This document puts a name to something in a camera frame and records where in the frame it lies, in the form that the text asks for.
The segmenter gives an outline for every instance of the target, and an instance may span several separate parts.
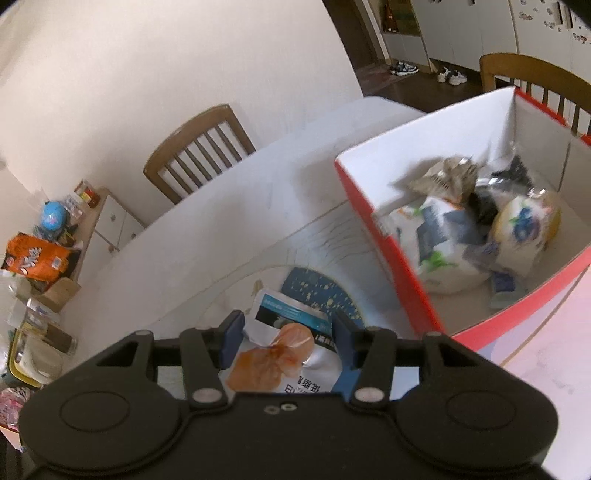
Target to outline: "white plastic bag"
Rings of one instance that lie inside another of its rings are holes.
[[[470,245],[484,244],[469,212],[427,197],[420,207],[404,206],[381,220],[382,230],[392,235],[406,255],[425,289],[452,294],[474,288],[489,276],[488,270],[465,258]]]

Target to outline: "cabinet door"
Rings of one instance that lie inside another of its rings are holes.
[[[96,222],[95,230],[112,245],[117,245],[126,213],[125,209],[112,196],[107,197]]]
[[[568,30],[564,4],[549,0],[510,1],[519,53],[549,61],[570,71],[572,35]]]
[[[583,80],[591,83],[591,28],[574,13],[572,17],[571,43],[573,46],[573,73]],[[591,135],[591,112],[580,113],[579,132]],[[571,121],[574,116],[574,108],[571,109]]]
[[[515,27],[508,0],[474,0],[482,35],[482,54],[517,53]]]
[[[455,63],[444,0],[413,0],[413,9],[423,35],[427,56]]]
[[[121,230],[121,236],[119,237],[119,250],[122,250],[125,245],[131,242],[143,231],[144,227],[142,227],[141,223],[133,218],[128,212],[125,215],[125,220],[123,221],[123,230]]]
[[[480,70],[482,57],[478,1],[487,0],[442,0],[440,4],[445,8],[445,17],[449,22],[454,63],[477,71]]]
[[[78,285],[83,287],[115,256],[117,250],[107,240],[94,232],[90,237],[90,242],[84,258],[82,259],[82,269],[78,276]]]

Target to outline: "sneaker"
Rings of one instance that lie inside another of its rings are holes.
[[[458,72],[457,70],[452,70],[451,75],[449,76],[448,80],[450,85],[457,86],[461,83],[466,83],[468,79],[466,75],[463,73]]]
[[[439,73],[437,74],[437,81],[439,83],[446,83],[447,79],[450,77],[451,74],[452,74],[452,71],[450,69],[448,69],[446,66],[443,66],[441,68],[441,70],[439,70]]]
[[[396,65],[392,65],[390,68],[390,73],[392,75],[398,75],[399,77],[404,77],[406,75],[412,75],[413,73],[417,73],[418,68],[415,65],[411,65],[406,63],[405,61],[398,61]]]

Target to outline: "black sneaker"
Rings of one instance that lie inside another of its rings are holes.
[[[392,75],[398,75],[399,77],[405,77],[406,75],[412,75],[417,72],[418,68],[416,68],[415,65],[411,65],[405,61],[398,61],[390,68],[390,73]]]

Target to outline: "door frame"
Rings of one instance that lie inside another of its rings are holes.
[[[365,34],[369,38],[369,46],[374,57],[378,62],[390,63],[390,55],[382,36],[381,27],[378,25],[378,20],[368,0],[353,0],[353,3],[361,18]]]

